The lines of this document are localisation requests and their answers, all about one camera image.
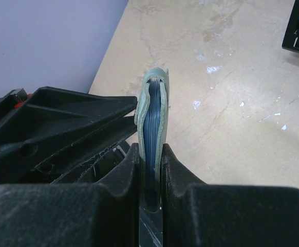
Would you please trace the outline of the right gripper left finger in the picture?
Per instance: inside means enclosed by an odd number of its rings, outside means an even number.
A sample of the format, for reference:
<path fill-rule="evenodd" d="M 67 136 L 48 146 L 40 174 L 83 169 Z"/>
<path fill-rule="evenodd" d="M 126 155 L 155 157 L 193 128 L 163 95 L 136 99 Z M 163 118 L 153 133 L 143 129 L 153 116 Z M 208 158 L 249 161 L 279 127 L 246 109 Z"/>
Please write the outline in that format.
<path fill-rule="evenodd" d="M 139 147 L 95 183 L 0 185 L 0 246 L 138 246 Z"/>

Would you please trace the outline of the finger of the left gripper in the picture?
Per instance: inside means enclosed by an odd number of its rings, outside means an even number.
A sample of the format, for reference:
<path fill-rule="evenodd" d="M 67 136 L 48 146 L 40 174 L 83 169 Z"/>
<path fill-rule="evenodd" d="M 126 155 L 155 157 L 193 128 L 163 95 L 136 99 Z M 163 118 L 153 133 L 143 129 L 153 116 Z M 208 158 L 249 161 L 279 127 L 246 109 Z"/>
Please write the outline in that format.
<path fill-rule="evenodd" d="M 56 184 L 56 183 L 94 183 L 106 176 L 125 158 L 130 145 L 123 141 L 116 147 L 95 158 L 94 161 L 88 161 L 78 165 L 72 171 L 66 174 L 52 174 L 44 176 L 40 172 L 34 172 L 34 178 L 31 183 Z"/>
<path fill-rule="evenodd" d="M 136 108 L 135 96 L 96 96 L 54 87 L 0 98 L 0 166 L 29 164 Z"/>

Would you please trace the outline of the green leather card holder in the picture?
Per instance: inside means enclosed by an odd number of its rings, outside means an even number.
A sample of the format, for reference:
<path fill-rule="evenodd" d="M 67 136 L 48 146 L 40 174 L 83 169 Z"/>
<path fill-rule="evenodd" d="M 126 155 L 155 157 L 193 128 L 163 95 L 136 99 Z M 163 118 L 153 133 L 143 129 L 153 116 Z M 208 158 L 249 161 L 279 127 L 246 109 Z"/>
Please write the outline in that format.
<path fill-rule="evenodd" d="M 156 213 L 161 204 L 161 159 L 169 118 L 169 71 L 155 67 L 144 75 L 134 123 L 140 156 L 142 207 Z"/>

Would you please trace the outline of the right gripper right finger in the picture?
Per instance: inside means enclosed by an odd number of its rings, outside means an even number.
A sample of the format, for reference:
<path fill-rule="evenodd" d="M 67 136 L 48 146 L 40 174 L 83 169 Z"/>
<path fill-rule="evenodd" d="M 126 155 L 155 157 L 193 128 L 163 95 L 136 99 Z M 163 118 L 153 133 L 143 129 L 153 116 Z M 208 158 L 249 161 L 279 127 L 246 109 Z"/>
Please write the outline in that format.
<path fill-rule="evenodd" d="M 164 246 L 299 246 L 299 189 L 209 185 L 163 146 Z"/>

